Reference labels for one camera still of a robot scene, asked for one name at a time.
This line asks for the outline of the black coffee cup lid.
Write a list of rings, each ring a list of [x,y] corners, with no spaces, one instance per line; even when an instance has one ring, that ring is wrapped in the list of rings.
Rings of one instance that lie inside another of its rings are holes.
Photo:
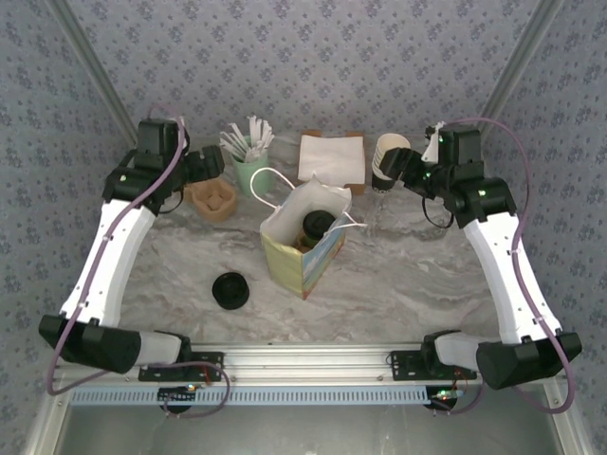
[[[336,221],[336,217],[326,210],[313,210],[303,219],[303,230],[327,231]]]

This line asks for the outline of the colourful paper gift bag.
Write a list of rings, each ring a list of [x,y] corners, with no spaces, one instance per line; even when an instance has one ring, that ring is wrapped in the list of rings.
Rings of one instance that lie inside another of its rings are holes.
[[[350,215],[352,193],[348,189],[327,186],[317,177],[290,187],[290,194],[280,205],[273,205],[258,195],[255,199],[273,209],[260,225],[267,268],[272,280],[306,299],[323,272],[340,252],[348,228],[364,228],[364,223]],[[304,234],[304,217],[314,210],[324,210],[335,217],[319,242],[306,252],[296,244]]]

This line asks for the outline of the grey metal panel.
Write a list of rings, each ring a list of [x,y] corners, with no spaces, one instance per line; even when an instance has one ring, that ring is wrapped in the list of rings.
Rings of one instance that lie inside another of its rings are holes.
[[[151,406],[69,409],[56,455],[563,455],[552,420],[515,393],[461,415],[423,406],[226,407],[170,419]]]

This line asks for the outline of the mint green cup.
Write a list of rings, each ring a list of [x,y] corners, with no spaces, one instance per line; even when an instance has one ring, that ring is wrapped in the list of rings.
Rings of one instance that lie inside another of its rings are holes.
[[[262,152],[260,157],[252,162],[243,162],[233,155],[230,156],[234,168],[236,181],[241,192],[245,196],[252,196],[250,190],[250,179],[253,174],[261,168],[269,166],[268,152]],[[264,195],[274,187],[274,177],[270,172],[259,173],[254,182],[253,188],[258,195]]]

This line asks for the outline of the stack of white paper cups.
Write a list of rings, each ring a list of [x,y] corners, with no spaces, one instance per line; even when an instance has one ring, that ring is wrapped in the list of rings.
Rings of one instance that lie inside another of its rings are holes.
[[[394,133],[387,133],[377,139],[376,148],[372,158],[372,190],[377,193],[385,193],[391,190],[394,185],[394,179],[390,179],[380,169],[380,164],[385,154],[393,149],[410,149],[411,142],[408,138]]]

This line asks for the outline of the aluminium frame post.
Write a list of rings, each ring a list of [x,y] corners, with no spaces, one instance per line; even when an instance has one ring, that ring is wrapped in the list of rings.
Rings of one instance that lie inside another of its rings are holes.
[[[122,136],[130,146],[134,146],[137,140],[137,128],[115,90],[109,75],[103,68],[101,60],[97,56],[73,9],[67,0],[45,0],[45,2],[97,89],[110,116],[120,129]]]
[[[565,0],[538,0],[524,26],[507,63],[482,111],[485,118],[497,119],[513,93],[524,71],[540,47],[543,38],[561,10]]]

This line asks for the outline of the aluminium frame rail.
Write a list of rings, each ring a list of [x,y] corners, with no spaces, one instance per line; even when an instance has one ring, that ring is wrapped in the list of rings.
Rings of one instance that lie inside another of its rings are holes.
[[[140,350],[114,348],[125,360],[115,375],[139,381],[141,368],[174,369],[208,366],[220,369],[233,386],[373,385],[395,382],[387,356],[391,351],[420,350],[419,343],[397,344],[188,344],[176,337],[146,342]],[[192,352],[223,352],[224,368],[206,361],[190,362]]]

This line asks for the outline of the small black controller board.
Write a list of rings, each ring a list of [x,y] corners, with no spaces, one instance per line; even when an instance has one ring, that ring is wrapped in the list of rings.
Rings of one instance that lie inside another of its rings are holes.
[[[427,395],[430,400],[429,409],[451,411],[464,392],[459,389],[446,389],[441,387],[428,387]]]
[[[196,398],[196,390],[189,389],[186,386],[165,387],[159,388],[156,393],[156,400],[159,404],[167,406],[173,403],[189,403],[194,402]]]

